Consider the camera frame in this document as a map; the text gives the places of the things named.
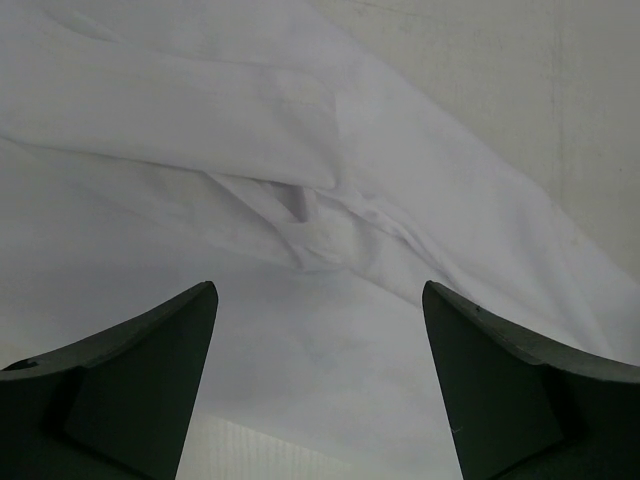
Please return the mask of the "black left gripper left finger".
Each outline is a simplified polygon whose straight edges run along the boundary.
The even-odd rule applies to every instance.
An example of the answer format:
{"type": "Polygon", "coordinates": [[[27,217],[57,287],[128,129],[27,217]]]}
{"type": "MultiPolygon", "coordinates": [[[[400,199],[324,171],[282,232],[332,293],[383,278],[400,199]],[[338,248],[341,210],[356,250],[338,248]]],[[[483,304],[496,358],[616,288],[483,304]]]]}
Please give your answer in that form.
{"type": "Polygon", "coordinates": [[[2,478],[175,478],[216,312],[202,282],[2,369],[2,478]]]}

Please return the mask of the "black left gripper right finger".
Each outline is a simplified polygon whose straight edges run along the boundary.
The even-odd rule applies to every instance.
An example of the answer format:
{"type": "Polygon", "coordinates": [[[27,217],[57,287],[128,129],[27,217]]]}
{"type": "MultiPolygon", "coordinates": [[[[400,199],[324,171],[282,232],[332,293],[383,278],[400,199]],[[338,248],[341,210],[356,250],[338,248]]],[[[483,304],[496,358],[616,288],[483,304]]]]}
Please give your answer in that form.
{"type": "Polygon", "coordinates": [[[422,302],[464,478],[638,478],[638,367],[526,329],[434,281],[422,302]]]}

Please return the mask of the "white t shirt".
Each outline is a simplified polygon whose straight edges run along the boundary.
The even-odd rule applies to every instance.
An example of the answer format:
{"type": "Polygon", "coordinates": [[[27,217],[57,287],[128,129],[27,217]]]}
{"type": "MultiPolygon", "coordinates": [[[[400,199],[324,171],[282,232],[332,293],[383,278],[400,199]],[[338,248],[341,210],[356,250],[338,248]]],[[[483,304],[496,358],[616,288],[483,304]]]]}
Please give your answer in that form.
{"type": "Polygon", "coordinates": [[[182,479],[457,479],[435,280],[639,360],[639,286],[305,1],[1,5],[1,360],[210,280],[182,479]]]}

